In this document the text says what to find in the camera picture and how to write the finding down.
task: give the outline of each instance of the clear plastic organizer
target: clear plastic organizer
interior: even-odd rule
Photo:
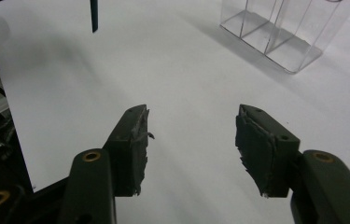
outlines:
[[[327,47],[350,15],[350,0],[223,0],[220,26],[289,73]]]

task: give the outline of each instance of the clear plastic container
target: clear plastic container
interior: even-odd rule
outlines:
[[[350,15],[350,0],[223,0],[220,26],[297,73],[327,47]]]

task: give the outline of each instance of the white table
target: white table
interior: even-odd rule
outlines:
[[[140,104],[157,139],[142,194],[117,199],[119,223],[293,223],[289,199],[261,198],[239,160],[239,104],[350,167],[350,19],[293,76],[218,27],[219,0],[99,4],[93,34],[89,1],[0,3],[0,75],[35,190]]]

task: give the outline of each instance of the table surface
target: table surface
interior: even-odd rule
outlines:
[[[101,147],[147,104],[146,178],[119,223],[293,223],[259,196],[234,145],[239,104],[260,107],[350,168],[350,18],[325,54],[289,75],[218,27],[219,0],[0,2],[0,76],[35,190]]]

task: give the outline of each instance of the white tabletop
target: white tabletop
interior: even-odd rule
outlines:
[[[35,190],[101,147],[129,107],[147,104],[142,194],[119,223],[293,223],[265,199],[234,145],[239,104],[267,111],[350,168],[350,18],[325,54],[288,75],[218,27],[219,0],[0,2],[0,76]]]

